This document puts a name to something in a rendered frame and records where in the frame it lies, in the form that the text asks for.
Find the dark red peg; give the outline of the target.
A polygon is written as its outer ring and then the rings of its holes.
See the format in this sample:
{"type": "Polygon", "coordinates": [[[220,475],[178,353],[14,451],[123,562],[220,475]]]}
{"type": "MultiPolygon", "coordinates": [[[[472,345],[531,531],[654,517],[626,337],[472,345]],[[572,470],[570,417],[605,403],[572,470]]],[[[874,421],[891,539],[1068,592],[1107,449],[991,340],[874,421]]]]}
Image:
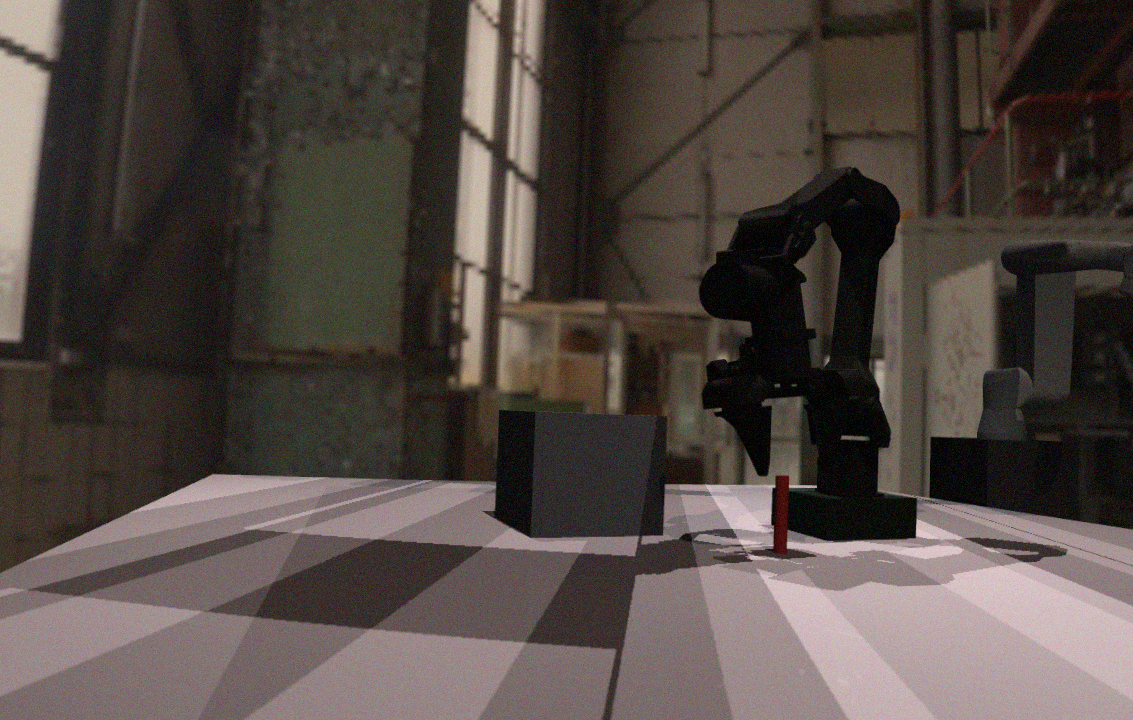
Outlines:
{"type": "Polygon", "coordinates": [[[775,477],[775,553],[787,553],[789,477],[775,477]]]}

